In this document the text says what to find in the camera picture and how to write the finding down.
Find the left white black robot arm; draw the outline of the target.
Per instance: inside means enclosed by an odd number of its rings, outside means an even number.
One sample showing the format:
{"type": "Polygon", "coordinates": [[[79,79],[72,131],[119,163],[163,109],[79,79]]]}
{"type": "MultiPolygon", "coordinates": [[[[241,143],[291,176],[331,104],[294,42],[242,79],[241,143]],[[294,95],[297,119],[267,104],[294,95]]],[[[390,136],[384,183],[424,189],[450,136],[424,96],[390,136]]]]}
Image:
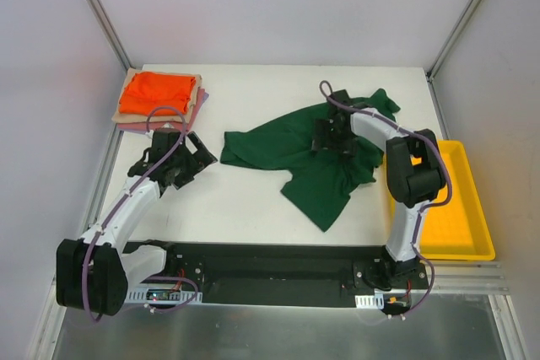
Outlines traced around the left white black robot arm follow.
{"type": "Polygon", "coordinates": [[[185,283],[177,254],[168,242],[150,240],[125,252],[141,219],[165,192],[179,190],[216,157],[195,132],[158,129],[143,156],[105,213],[77,239],[64,239],[56,251],[56,300],[83,310],[94,323],[117,314],[131,288],[154,278],[185,283]]]}

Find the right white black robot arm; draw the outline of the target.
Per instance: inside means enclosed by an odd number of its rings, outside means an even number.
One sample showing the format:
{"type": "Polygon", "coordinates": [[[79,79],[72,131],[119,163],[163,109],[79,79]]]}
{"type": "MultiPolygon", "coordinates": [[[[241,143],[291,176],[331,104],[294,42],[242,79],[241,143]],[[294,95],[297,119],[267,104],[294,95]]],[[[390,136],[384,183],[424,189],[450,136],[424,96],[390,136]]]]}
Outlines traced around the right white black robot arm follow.
{"type": "Polygon", "coordinates": [[[449,175],[432,131],[412,132],[374,108],[332,108],[328,118],[315,120],[312,149],[352,157],[359,137],[383,151],[386,184],[395,202],[390,236],[381,256],[362,271],[362,280],[369,287],[389,291],[416,272],[425,215],[435,206],[439,192],[450,186],[449,175]]]}

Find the dark green t shirt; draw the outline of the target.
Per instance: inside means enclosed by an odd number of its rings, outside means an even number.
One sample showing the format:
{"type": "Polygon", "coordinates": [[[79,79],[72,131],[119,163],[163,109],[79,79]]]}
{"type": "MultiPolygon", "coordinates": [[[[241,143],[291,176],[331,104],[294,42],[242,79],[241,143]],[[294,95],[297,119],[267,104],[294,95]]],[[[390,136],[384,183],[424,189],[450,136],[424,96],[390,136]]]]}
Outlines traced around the dark green t shirt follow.
{"type": "Polygon", "coordinates": [[[226,132],[221,164],[260,170],[287,170],[292,175],[281,193],[326,232],[359,186],[373,183],[383,152],[363,137],[356,154],[311,149],[314,125],[325,119],[329,105],[312,105],[268,121],[248,132],[226,132]]]}

